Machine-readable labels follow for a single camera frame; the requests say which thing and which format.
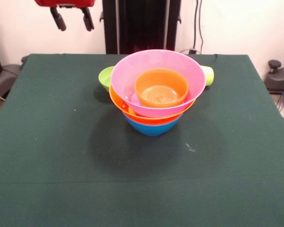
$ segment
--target bowl rim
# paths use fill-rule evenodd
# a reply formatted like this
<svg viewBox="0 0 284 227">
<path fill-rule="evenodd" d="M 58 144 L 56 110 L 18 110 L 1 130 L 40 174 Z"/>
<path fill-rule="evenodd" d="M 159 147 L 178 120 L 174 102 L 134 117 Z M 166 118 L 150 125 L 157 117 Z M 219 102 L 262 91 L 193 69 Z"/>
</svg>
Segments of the bowl rim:
<svg viewBox="0 0 284 227">
<path fill-rule="evenodd" d="M 140 118 L 140 119 L 145 119 L 145 120 L 162 120 L 162 119 L 167 119 L 167 118 L 170 118 L 170 117 L 175 117 L 175 116 L 177 116 L 177 115 L 179 115 L 179 114 L 182 114 L 182 113 L 186 112 L 187 110 L 189 110 L 189 108 L 190 108 L 190 107 L 195 103 L 195 101 L 196 101 L 196 100 L 193 100 L 193 101 L 191 102 L 191 104 L 189 104 L 184 110 L 182 110 L 182 111 L 180 111 L 180 112 L 178 112 L 178 113 L 176 113 L 176 114 L 167 116 L 167 117 L 157 117 L 157 118 L 142 117 L 142 116 L 132 115 L 132 114 L 129 113 L 129 112 L 124 112 L 124 111 L 116 104 L 116 102 L 115 102 L 114 99 L 112 98 L 111 90 L 113 90 L 113 89 L 114 89 L 113 86 L 110 84 L 110 86 L 109 86 L 109 97 L 110 97 L 110 99 L 112 100 L 113 104 L 114 104 L 119 110 L 121 110 L 123 113 L 126 113 L 126 114 L 128 114 L 128 115 L 130 115 L 130 116 L 137 117 L 137 118 Z"/>
<path fill-rule="evenodd" d="M 109 87 L 109 85 L 106 85 L 106 84 L 104 84 L 104 82 L 102 81 L 102 77 L 101 77 L 101 74 L 103 73 L 103 71 L 105 71 L 105 70 L 108 70 L 108 69 L 111 69 L 112 68 L 112 71 L 111 71 L 111 73 L 109 74 L 109 81 L 111 81 L 111 75 L 112 75 L 112 73 L 113 73 L 113 70 L 114 70 L 114 67 L 115 66 L 109 66 L 109 67 L 106 67 L 105 69 L 102 69 L 101 70 L 101 72 L 99 73 L 99 75 L 98 75 L 98 80 L 99 80 L 99 82 L 103 85 L 103 86 L 105 86 L 105 87 Z"/>
<path fill-rule="evenodd" d="M 151 125 L 151 124 L 141 124 L 139 122 L 136 122 L 133 119 L 131 119 L 128 116 L 126 116 L 126 114 L 124 112 L 122 112 L 122 113 L 123 113 L 123 115 L 125 116 L 125 118 L 127 120 L 130 120 L 131 122 L 134 122 L 135 124 L 138 124 L 138 125 L 149 126 L 149 127 L 161 127 L 161 126 L 166 126 L 166 125 L 172 124 L 172 123 L 178 121 L 182 117 L 182 115 L 183 115 L 183 113 L 182 113 L 179 117 L 177 117 L 176 119 L 174 119 L 172 122 L 169 122 L 169 123 L 159 124 L 159 125 Z"/>
<path fill-rule="evenodd" d="M 189 60 L 191 60 L 191 61 L 194 61 L 197 65 L 199 65 L 200 70 L 201 70 L 201 73 L 202 73 L 202 75 L 203 75 L 203 77 L 204 77 L 204 84 L 203 84 L 203 86 L 202 86 L 202 89 L 201 89 L 200 92 L 198 93 L 198 95 L 196 95 L 193 99 L 190 99 L 190 100 L 188 100 L 188 101 L 186 101 L 185 103 L 182 103 L 182 104 L 180 104 L 180 105 L 176 105 L 176 106 L 172 106 L 172 107 L 162 107 L 162 108 L 147 107 L 147 106 L 137 105 L 137 104 L 132 103 L 132 102 L 130 102 L 130 101 L 128 101 L 128 100 L 124 100 L 124 99 L 122 98 L 122 96 L 115 90 L 115 88 L 113 87 L 113 83 L 112 83 L 113 74 L 114 74 L 114 71 L 115 71 L 115 69 L 117 68 L 118 64 L 121 64 L 121 63 L 122 63 L 123 61 L 125 61 L 129 56 L 138 55 L 138 54 L 140 54 L 140 53 L 142 53 L 142 52 L 158 52 L 158 51 L 160 51 L 160 52 L 172 52 L 173 54 L 184 56 L 185 58 L 187 58 L 187 59 L 189 59 Z M 112 73 L 111 73 L 111 76 L 110 76 L 110 81 L 111 81 L 110 85 L 113 87 L 114 91 L 115 91 L 115 92 L 117 93 L 117 95 L 118 95 L 120 98 L 122 98 L 126 103 L 129 103 L 130 105 L 136 106 L 136 107 L 138 107 L 138 108 L 143 108 L 143 109 L 148 109 L 148 110 L 170 110 L 170 109 L 182 107 L 182 106 L 187 105 L 187 104 L 193 102 L 194 100 L 196 100 L 196 99 L 202 94 L 202 92 L 204 91 L 204 89 L 205 89 L 205 87 L 206 87 L 206 76 L 205 76 L 204 71 L 202 70 L 200 64 L 199 64 L 196 60 L 192 59 L 191 57 L 188 57 L 188 56 L 185 55 L 185 54 L 182 54 L 182 53 L 179 53 L 179 52 L 176 52 L 176 51 L 162 50 L 162 49 L 144 50 L 144 51 L 135 52 L 135 53 L 132 53 L 132 54 L 129 54 L 129 55 L 125 56 L 124 58 L 122 58 L 122 59 L 115 65 L 115 67 L 114 67 L 114 69 L 113 69 L 113 71 L 112 71 Z"/>
</svg>

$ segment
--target lime green bowl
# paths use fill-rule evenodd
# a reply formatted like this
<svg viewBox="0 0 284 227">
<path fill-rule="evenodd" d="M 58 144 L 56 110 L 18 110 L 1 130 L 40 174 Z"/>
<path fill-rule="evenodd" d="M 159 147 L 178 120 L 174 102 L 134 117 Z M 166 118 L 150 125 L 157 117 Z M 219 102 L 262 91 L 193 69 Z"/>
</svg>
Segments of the lime green bowl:
<svg viewBox="0 0 284 227">
<path fill-rule="evenodd" d="M 99 81 L 107 92 L 109 92 L 110 74 L 112 73 L 113 68 L 114 66 L 105 68 L 99 73 Z"/>
</svg>

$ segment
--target stacked bowls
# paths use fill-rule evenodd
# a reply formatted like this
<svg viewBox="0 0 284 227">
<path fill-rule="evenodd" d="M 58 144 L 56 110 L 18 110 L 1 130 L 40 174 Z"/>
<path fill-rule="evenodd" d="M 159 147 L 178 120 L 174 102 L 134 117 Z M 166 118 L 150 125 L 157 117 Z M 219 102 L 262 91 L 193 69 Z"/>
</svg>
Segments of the stacked bowls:
<svg viewBox="0 0 284 227">
<path fill-rule="evenodd" d="M 200 65 L 184 54 L 146 50 L 120 60 L 110 82 L 110 97 L 126 120 L 142 134 L 157 136 L 171 129 L 193 105 L 205 88 L 206 77 Z"/>
</svg>

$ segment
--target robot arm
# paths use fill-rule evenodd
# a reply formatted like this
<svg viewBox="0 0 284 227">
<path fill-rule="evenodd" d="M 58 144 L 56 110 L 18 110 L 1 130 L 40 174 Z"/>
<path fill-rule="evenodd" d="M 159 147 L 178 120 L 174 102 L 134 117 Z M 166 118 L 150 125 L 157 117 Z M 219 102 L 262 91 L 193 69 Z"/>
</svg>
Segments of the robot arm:
<svg viewBox="0 0 284 227">
<path fill-rule="evenodd" d="M 60 8 L 79 8 L 82 10 L 84 16 L 83 21 L 88 31 L 94 29 L 94 24 L 90 16 L 88 7 L 92 7 L 95 4 L 95 0 L 35 0 L 39 6 L 50 7 L 51 14 L 61 31 L 66 30 L 66 25 L 60 13 L 57 11 L 57 7 Z"/>
</svg>

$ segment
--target small orange bowl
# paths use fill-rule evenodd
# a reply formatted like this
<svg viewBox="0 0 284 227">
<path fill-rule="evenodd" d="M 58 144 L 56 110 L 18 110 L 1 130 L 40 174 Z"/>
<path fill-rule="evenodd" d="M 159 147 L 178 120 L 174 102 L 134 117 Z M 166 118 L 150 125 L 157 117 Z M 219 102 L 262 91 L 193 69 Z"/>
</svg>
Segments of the small orange bowl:
<svg viewBox="0 0 284 227">
<path fill-rule="evenodd" d="M 143 106 L 165 108 L 183 102 L 188 93 L 188 83 L 176 71 L 154 69 L 142 73 L 134 89 Z"/>
<path fill-rule="evenodd" d="M 193 101 L 185 110 L 168 117 L 161 117 L 161 118 L 149 118 L 149 117 L 140 117 L 137 116 L 134 111 L 120 98 L 117 93 L 113 90 L 112 86 L 109 87 L 109 96 L 116 107 L 118 107 L 127 117 L 136 121 L 140 124 L 147 124 L 147 125 L 162 125 L 170 123 L 176 120 L 182 113 L 188 110 L 195 101 Z"/>
</svg>

